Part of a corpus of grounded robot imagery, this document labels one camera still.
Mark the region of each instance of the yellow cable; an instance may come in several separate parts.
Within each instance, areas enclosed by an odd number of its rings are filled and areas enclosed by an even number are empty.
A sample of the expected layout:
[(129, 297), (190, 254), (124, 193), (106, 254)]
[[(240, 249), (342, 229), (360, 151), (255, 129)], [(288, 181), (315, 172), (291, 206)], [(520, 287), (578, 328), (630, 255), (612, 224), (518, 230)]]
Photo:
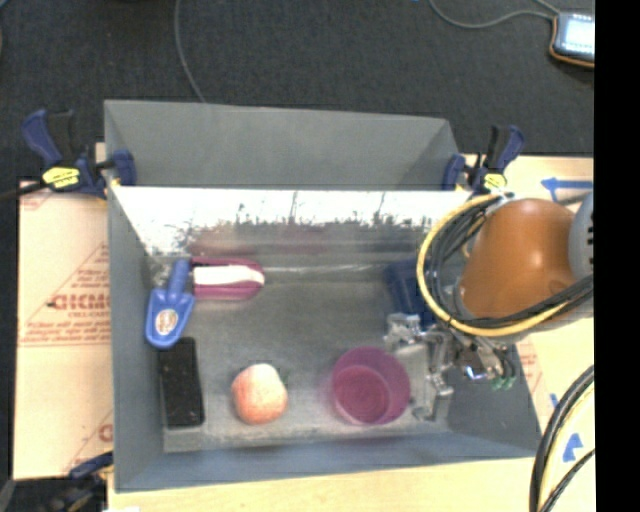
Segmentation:
[[(565, 418), (564, 422), (560, 427), (560, 430), (558, 431), (556, 440), (551, 445), (549, 454), (547, 456), (547, 461), (554, 461), (557, 458), (557, 452), (563, 449), (569, 442), (569, 438), (571, 437), (573, 432), (569, 430), (568, 427), (574, 424), (578, 420), (578, 418), (584, 413), (584, 410), (585, 410), (584, 403), (587, 401), (587, 399), (594, 396), (593, 395), (594, 390), (595, 390), (595, 385), (594, 383), (592, 383), (589, 386), (589, 388), (587, 388), (585, 393), (582, 395), (580, 400), (578, 400), (574, 404), (574, 406), (571, 408), (571, 410), (567, 413), (567, 417)], [(567, 431), (567, 434), (563, 434), (561, 438), (560, 433), (564, 431)], [(540, 482), (540, 501), (539, 501), (541, 505), (547, 500), (547, 498), (549, 497), (549, 494), (551, 493), (550, 486), (552, 483), (555, 482), (555, 478), (553, 478), (553, 476), (555, 475), (555, 471), (553, 470), (555, 470), (556, 468), (557, 468), (557, 465), (552, 465), (549, 468), (549, 464), (548, 464), (547, 469), (542, 474), (542, 481)]]
[(425, 265), (427, 252), (429, 251), (431, 243), (433, 242), (438, 232), (442, 230), (442, 228), (446, 226), (449, 223), (449, 221), (451, 221), (458, 215), (464, 213), (465, 211), (477, 205), (489, 203), (499, 197), (501, 196), (498, 194), (489, 194), (485, 196), (479, 196), (479, 197), (470, 199), (469, 201), (466, 201), (465, 203), (460, 205), (458, 208), (455, 208), (454, 210), (449, 212), (442, 219), (440, 219), (440, 221), (438, 221), (436, 225), (429, 231), (424, 242), (420, 246), (420, 250), (418, 252), (418, 262), (416, 265), (416, 274), (417, 274), (416, 277), (418, 280), (418, 287), (420, 288), (420, 293), (422, 293), (422, 296), (426, 301), (427, 305), (438, 318), (446, 322), (448, 325), (450, 325), (454, 329), (457, 329), (461, 332), (464, 332), (466, 334), (471, 334), (474, 336), (487, 336), (487, 337), (508, 336), (510, 334), (517, 334), (517, 333), (523, 332), (527, 329), (531, 329), (536, 325), (544, 322), (547, 318), (556, 314), (566, 305), (566, 302), (563, 302), (562, 304), (554, 306), (546, 311), (543, 311), (542, 313), (538, 313), (537, 315), (531, 316), (526, 320), (522, 320), (520, 322), (514, 323), (506, 327), (482, 328), (482, 327), (474, 327), (471, 325), (467, 325), (456, 320), (455, 318), (452, 318), (451, 315), (449, 315), (444, 309), (442, 309), (440, 305), (432, 297), (431, 293), (429, 292), (429, 289), (427, 288), (427, 283), (425, 281), (424, 265)]

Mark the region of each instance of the printed logo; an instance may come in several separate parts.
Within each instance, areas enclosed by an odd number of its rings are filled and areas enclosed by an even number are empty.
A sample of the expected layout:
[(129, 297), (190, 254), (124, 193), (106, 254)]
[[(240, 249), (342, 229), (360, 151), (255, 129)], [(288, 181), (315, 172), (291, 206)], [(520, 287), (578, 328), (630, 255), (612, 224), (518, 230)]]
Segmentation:
[(161, 336), (171, 333), (178, 325), (178, 313), (175, 309), (163, 309), (156, 316), (156, 331)]

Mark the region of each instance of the blue clamp handle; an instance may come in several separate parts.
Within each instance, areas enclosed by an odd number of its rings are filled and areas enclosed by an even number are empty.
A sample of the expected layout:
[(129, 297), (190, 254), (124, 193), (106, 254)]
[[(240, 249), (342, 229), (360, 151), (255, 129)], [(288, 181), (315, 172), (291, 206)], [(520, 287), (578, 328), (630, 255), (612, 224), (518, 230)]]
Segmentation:
[(460, 153), (455, 153), (447, 162), (442, 178), (442, 190), (455, 190), (460, 173), (464, 171), (465, 158)]
[(509, 165), (522, 152), (524, 148), (524, 135), (514, 125), (507, 127), (491, 127), (491, 140), (489, 150), (484, 161), (484, 167), (492, 171), (504, 172)]
[(133, 155), (127, 149), (116, 149), (111, 156), (118, 171), (121, 185), (135, 185), (138, 181)]
[(62, 161), (62, 153), (49, 132), (46, 110), (38, 110), (29, 115), (22, 122), (21, 130), (27, 145), (44, 160), (45, 169)]

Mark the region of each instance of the electronic device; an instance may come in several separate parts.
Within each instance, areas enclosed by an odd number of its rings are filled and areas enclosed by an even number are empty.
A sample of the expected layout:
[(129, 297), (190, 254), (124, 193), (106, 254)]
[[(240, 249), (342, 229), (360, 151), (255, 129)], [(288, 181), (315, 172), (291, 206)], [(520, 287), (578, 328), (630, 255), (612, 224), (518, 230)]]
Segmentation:
[(560, 13), (553, 19), (549, 52), (558, 60), (595, 67), (596, 18), (588, 14)]

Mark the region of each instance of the cardboard sheet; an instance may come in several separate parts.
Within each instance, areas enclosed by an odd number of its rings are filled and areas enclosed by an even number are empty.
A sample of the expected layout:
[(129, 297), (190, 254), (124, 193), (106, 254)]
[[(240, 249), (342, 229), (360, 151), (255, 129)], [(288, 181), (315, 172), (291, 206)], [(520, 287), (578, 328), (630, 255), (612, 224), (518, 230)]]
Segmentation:
[(106, 204), (20, 202), (14, 479), (65, 475), (111, 449)]

